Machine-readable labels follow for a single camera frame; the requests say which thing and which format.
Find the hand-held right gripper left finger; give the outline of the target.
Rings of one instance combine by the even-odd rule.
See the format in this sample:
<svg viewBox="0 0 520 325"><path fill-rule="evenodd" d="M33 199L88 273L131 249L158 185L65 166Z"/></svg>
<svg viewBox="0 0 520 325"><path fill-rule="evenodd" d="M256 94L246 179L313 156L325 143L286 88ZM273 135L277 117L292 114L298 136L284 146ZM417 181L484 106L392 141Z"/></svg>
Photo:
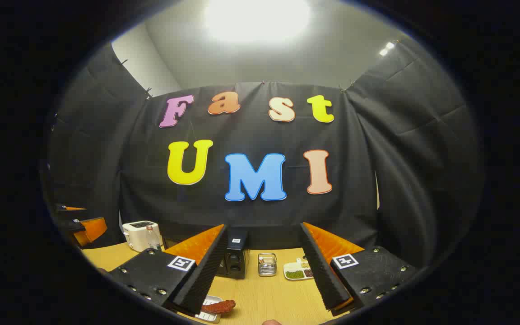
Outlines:
<svg viewBox="0 0 520 325"><path fill-rule="evenodd" d="M220 224L165 251L147 248L106 272L136 298L190 316L200 313L228 245Z"/></svg>

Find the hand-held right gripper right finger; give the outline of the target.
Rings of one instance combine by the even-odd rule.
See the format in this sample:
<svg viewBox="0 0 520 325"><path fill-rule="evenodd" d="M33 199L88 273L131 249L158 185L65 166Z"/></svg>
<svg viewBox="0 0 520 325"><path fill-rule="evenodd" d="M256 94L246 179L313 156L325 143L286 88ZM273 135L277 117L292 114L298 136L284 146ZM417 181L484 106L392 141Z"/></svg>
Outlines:
<svg viewBox="0 0 520 325"><path fill-rule="evenodd" d="M301 247L326 310L348 312L386 300L418 269L381 246L365 249L303 222Z"/></svg>

